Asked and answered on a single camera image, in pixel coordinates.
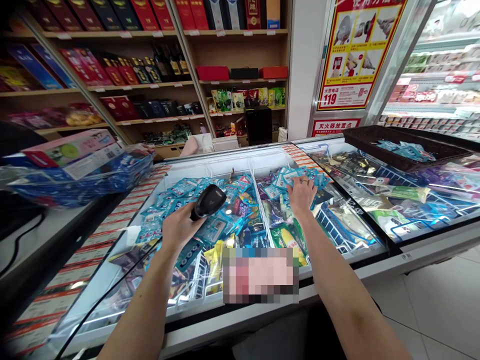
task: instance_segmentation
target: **sign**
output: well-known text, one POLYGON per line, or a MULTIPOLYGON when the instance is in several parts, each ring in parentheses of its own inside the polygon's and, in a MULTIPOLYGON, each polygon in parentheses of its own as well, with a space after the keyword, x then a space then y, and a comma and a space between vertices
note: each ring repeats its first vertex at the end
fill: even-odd
POLYGON ((317 111, 364 109, 407 0, 336 0, 317 111))
POLYGON ((315 120, 313 123, 312 137, 340 134, 345 129, 356 128, 360 119, 343 120, 315 120))

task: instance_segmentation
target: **black speaker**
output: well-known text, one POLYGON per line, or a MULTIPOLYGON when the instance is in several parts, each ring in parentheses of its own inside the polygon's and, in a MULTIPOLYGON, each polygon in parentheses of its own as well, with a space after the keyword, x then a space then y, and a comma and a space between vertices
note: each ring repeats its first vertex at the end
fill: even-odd
POLYGON ((272 143, 272 109, 268 106, 245 108, 248 145, 272 143))

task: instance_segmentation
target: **barcode scanner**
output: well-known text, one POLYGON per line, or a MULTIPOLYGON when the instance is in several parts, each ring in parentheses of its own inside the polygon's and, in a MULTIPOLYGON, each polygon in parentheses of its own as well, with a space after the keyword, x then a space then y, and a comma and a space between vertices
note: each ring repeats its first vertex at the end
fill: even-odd
POLYGON ((190 219, 197 221, 215 214, 220 210, 225 200, 227 200, 227 196, 217 185, 208 185, 196 201, 195 207, 191 211, 190 219))

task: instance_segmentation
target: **white wall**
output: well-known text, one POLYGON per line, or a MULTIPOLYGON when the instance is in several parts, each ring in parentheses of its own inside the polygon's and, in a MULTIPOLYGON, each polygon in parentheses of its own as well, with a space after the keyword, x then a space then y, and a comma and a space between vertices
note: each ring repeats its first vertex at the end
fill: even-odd
POLYGON ((288 95, 288 140, 309 137, 317 69, 325 34, 327 0, 294 0, 288 95))

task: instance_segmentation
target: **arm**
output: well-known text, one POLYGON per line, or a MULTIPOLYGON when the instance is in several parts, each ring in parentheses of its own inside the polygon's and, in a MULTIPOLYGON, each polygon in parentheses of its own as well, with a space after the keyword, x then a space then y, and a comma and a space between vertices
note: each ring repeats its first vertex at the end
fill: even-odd
POLYGON ((290 205, 305 235, 315 289, 349 360, 411 359, 360 279, 317 223, 310 205, 317 187, 306 176, 288 187, 290 205))
POLYGON ((165 331, 165 315, 173 270, 180 251, 202 226, 205 218, 192 221, 191 202, 163 222, 163 240, 150 267, 131 299, 130 305, 115 326, 98 355, 106 359, 158 359, 165 331))

